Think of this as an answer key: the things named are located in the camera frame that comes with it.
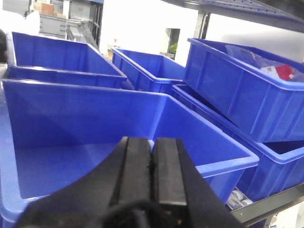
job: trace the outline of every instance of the metal shelf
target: metal shelf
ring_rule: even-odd
[[[163,0],[177,6],[304,32],[303,0]]]

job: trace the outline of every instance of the white wall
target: white wall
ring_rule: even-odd
[[[254,46],[302,62],[304,34],[212,14],[208,40]]]
[[[125,49],[159,54],[164,30],[181,29],[176,61],[185,65],[189,52],[188,37],[193,37],[198,12],[161,0],[105,0],[100,51],[108,44]]]

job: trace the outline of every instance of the plastic storage bin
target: plastic storage bin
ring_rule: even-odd
[[[185,83],[257,142],[304,140],[304,84],[271,78],[228,56],[225,43],[190,38]],[[304,72],[304,65],[245,47]]]
[[[126,76],[91,45],[8,33],[10,78],[120,88]]]
[[[0,213],[26,205],[92,170],[124,135],[181,138],[225,202],[258,157],[166,94],[3,80],[0,86]]]
[[[172,84],[183,83],[185,68],[166,56],[118,48],[113,53],[113,63],[131,82],[128,89],[170,93]]]
[[[251,200],[266,198],[304,181],[304,141],[257,143],[188,86],[174,85],[172,89],[176,99],[260,158],[258,166],[247,169],[237,185]]]

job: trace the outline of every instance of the cardboard box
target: cardboard box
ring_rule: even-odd
[[[54,6],[53,4],[47,4],[43,2],[34,2],[34,11],[39,11],[40,13],[53,15]]]
[[[53,16],[58,17],[58,18],[64,18],[64,19],[66,19],[66,16],[63,15],[63,14],[61,14],[61,13],[54,12]]]

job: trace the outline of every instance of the gray crate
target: gray crate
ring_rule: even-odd
[[[65,38],[67,20],[55,16],[40,14],[40,33]]]
[[[70,12],[72,19],[84,19],[92,21],[96,7],[91,6],[90,3],[84,4],[80,2],[71,2]]]
[[[63,0],[52,0],[51,4],[54,6],[54,12],[63,13]]]

